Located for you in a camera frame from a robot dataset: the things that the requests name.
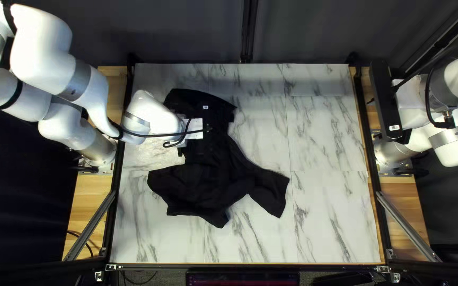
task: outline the black power cord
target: black power cord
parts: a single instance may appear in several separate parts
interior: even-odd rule
[[[79,238],[79,235],[78,235],[78,234],[76,234],[76,233],[75,233],[75,232],[73,232],[73,231],[67,231],[67,234],[71,234],[71,235],[73,235],[73,236],[75,236],[75,237]],[[90,247],[90,246],[89,246],[87,243],[86,243],[86,247],[87,247],[87,250],[89,250],[89,251],[90,251],[90,254],[91,254],[91,258],[93,258],[93,251],[91,250],[91,247]]]
[[[455,121],[453,117],[445,117],[445,122],[436,122],[432,118],[432,113],[430,112],[430,101],[429,101],[429,90],[430,90],[430,79],[432,78],[432,73],[434,72],[434,68],[436,65],[434,64],[427,75],[427,80],[425,81],[425,112],[427,113],[427,117],[429,118],[430,123],[437,128],[444,128],[444,129],[453,129],[455,128]]]
[[[165,134],[152,134],[152,135],[143,135],[143,134],[137,134],[137,133],[134,133],[130,130],[127,130],[125,128],[122,128],[123,132],[124,133],[128,133],[130,135],[133,135],[133,136],[136,136],[136,137],[142,137],[142,138],[156,138],[156,137],[165,137],[165,136],[177,136],[177,135],[187,135],[187,134],[192,134],[192,133],[198,133],[198,132],[204,132],[204,131],[210,131],[212,128],[211,127],[207,127],[207,128],[204,128],[204,129],[199,129],[199,130],[193,130],[193,131],[183,131],[183,132],[179,132],[179,133],[165,133]]]
[[[129,278],[127,278],[127,276],[125,275],[124,271],[120,271],[120,273],[123,276],[123,284],[126,286],[127,285],[126,281],[128,281],[130,283],[133,283],[135,285],[144,285],[144,284],[150,282],[151,279],[153,279],[153,277],[155,277],[157,275],[158,271],[155,271],[155,273],[153,273],[153,275],[151,275],[151,277],[148,280],[144,281],[144,282],[134,282],[134,281],[130,280]]]
[[[185,131],[188,130],[188,126],[190,125],[190,121],[192,121],[192,118],[190,118],[190,119],[187,121],[187,126],[185,127]],[[181,143],[181,141],[183,141],[183,139],[185,139],[185,136],[187,136],[187,133],[186,133],[186,132],[183,132],[183,134],[181,135],[181,137],[178,139],[178,142],[176,142],[176,143],[174,143],[174,144],[171,144],[170,141],[167,141],[167,142],[164,142],[164,144],[162,144],[162,147],[164,147],[164,148],[170,148],[170,147],[177,146],[179,143]]]

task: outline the marble tile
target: marble tile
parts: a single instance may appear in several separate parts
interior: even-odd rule
[[[112,243],[118,263],[200,263],[205,221],[167,216],[167,204],[151,191],[148,172],[124,168]]]
[[[163,140],[147,138],[141,145],[125,145],[124,168],[151,171],[174,165],[182,165],[185,157],[178,157],[178,149],[164,148]]]
[[[284,98],[232,96],[230,102],[238,109],[228,133],[245,156],[265,169],[290,170]]]
[[[287,97],[291,171],[365,171],[354,97]]]
[[[347,65],[284,64],[286,96],[353,96]]]
[[[284,96],[282,64],[210,64],[209,93],[231,96]]]
[[[209,92],[238,107],[228,133],[247,158],[289,171],[282,65],[210,64],[209,78]]]
[[[208,64],[136,64],[133,93],[146,90],[163,102],[173,88],[207,92]]]
[[[292,172],[300,263],[379,262],[367,173]]]
[[[279,172],[290,178],[290,172]],[[229,222],[218,229],[206,223],[206,263],[296,262],[297,251],[291,182],[280,218],[272,216],[249,195],[233,204]]]

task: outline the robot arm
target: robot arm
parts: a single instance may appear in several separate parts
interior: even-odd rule
[[[96,132],[75,108],[86,108],[99,130],[118,137],[120,130],[111,125],[106,114],[106,78],[69,54],[72,31],[61,19],[18,4],[12,5],[10,11],[18,32],[10,55],[13,74],[0,69],[0,109],[23,120],[39,121],[39,131],[44,137],[77,150],[93,166],[109,163],[114,158],[114,141]],[[0,60],[5,41],[11,36],[0,2]],[[202,129],[201,122],[195,120],[188,131],[199,129],[199,125]],[[125,113],[123,129],[139,136],[124,132],[122,141],[141,144],[150,132],[182,133],[185,123],[151,94],[138,91]],[[179,137],[161,139],[174,141]]]
[[[426,75],[417,75],[398,89],[396,97],[400,121],[403,129],[412,129],[411,137],[405,145],[395,141],[377,141],[378,163],[398,166],[401,161],[433,148],[444,166],[458,166],[458,59],[433,72],[429,91],[430,110],[425,110],[426,78]],[[453,117],[455,128],[436,128],[429,122],[426,111],[433,113],[436,122]]]

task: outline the dark wall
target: dark wall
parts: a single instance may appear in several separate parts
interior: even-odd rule
[[[98,65],[238,62],[244,0],[18,0],[63,19],[71,52]],[[351,51],[399,67],[458,17],[458,0],[261,0],[255,62],[343,62]]]
[[[399,67],[458,13],[453,0],[271,0],[259,5],[258,62],[343,62],[356,51]]]
[[[60,17],[73,32],[71,53],[91,65],[237,62],[243,0],[18,0]]]
[[[0,265],[60,261],[77,172],[73,152],[0,111]]]

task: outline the black cloth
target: black cloth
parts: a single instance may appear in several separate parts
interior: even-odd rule
[[[149,172],[148,185],[167,203],[168,215],[196,215],[222,228],[228,222],[226,209],[249,194],[280,218],[289,178],[245,158],[227,134],[235,106],[207,93],[177,88],[164,105],[186,118],[202,118],[205,129],[211,127],[202,140],[188,140],[180,149],[185,164]]]

